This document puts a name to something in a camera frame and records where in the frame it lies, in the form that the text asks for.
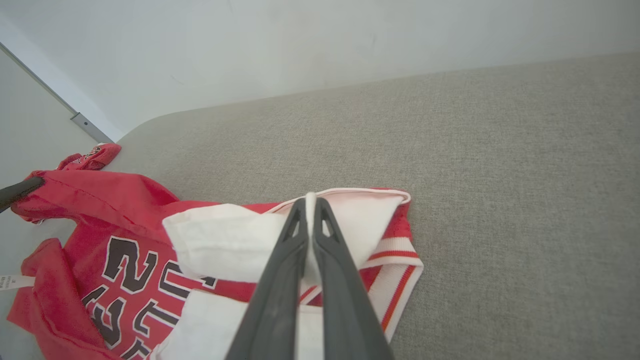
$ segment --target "printed number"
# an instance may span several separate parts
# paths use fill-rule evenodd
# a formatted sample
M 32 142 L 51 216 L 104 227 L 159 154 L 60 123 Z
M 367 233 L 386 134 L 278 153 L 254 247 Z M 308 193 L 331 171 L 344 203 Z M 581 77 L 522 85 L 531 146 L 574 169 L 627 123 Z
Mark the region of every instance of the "printed number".
M 141 292 L 149 278 L 151 273 L 156 267 L 158 254 L 154 251 L 147 253 L 145 259 L 145 271 L 138 275 L 138 258 L 140 257 L 140 247 L 138 242 L 130 239 L 117 238 L 112 236 L 109 240 L 107 248 L 107 260 L 104 264 L 104 272 L 102 276 L 109 279 L 111 282 L 115 281 L 118 274 L 123 270 L 122 260 L 127 259 L 127 264 L 124 268 L 124 280 L 122 281 L 122 289 L 130 294 Z

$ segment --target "red fabric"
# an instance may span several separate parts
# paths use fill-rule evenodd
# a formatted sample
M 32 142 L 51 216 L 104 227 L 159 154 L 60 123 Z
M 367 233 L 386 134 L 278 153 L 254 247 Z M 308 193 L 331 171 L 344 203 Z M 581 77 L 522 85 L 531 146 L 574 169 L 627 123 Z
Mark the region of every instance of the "red fabric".
M 100 170 L 118 155 L 122 146 L 115 143 L 104 143 L 97 145 L 87 155 L 73 154 L 67 156 L 60 162 L 56 170 Z M 34 177 L 32 172 L 27 179 Z M 32 223 L 39 223 L 40 218 L 23 217 L 22 219 Z
M 8 316 L 35 335 L 48 360 L 143 359 L 169 335 L 192 289 L 249 301 L 253 283 L 181 276 L 162 227 L 169 215 L 216 203 L 179 201 L 134 174 L 53 170 L 32 176 L 45 184 L 12 210 L 77 223 L 64 248 L 56 239 L 45 240 L 25 259 L 22 273 L 36 282 L 18 290 Z M 263 213 L 275 205 L 245 207 Z M 400 208 L 394 218 L 406 222 Z M 391 231 L 402 236 L 405 225 L 396 223 Z M 379 270 L 361 271 L 367 289 Z

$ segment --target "white wall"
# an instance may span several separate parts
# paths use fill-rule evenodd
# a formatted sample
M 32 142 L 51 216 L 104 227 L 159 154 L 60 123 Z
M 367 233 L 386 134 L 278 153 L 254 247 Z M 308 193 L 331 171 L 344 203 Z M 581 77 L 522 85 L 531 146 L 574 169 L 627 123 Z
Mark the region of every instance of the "white wall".
M 640 50 L 638 0 L 2 0 L 0 12 L 122 132 L 315 88 Z
M 32 170 L 56 168 L 95 145 L 49 92 L 0 51 L 0 188 L 22 181 Z M 22 260 L 48 238 L 66 240 L 71 220 L 47 220 L 35 226 L 11 210 L 0 213 L 0 275 L 20 274 Z M 0 292 L 0 358 L 36 359 L 33 337 L 6 319 L 16 290 Z

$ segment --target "gray couch cushion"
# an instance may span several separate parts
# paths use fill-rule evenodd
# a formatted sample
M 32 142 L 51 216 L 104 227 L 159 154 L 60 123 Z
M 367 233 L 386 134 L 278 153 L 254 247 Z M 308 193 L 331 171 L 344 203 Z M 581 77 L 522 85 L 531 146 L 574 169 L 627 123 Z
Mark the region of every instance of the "gray couch cushion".
M 106 170 L 236 204 L 414 198 L 398 359 L 638 359 L 640 54 L 433 74 L 174 113 Z

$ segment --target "jersey sleeve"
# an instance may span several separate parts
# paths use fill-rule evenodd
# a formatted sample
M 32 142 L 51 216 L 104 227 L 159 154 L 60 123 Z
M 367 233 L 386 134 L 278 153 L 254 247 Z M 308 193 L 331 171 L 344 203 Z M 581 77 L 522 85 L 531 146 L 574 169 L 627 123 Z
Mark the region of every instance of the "jersey sleeve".
M 16 294 L 7 319 L 31 332 L 47 360 L 117 360 L 79 298 L 58 239 L 44 241 L 22 263 L 33 287 Z
M 45 184 L 12 205 L 18 215 L 110 224 L 168 242 L 161 222 L 178 198 L 145 176 L 90 170 L 37 171 L 32 176 L 44 178 Z

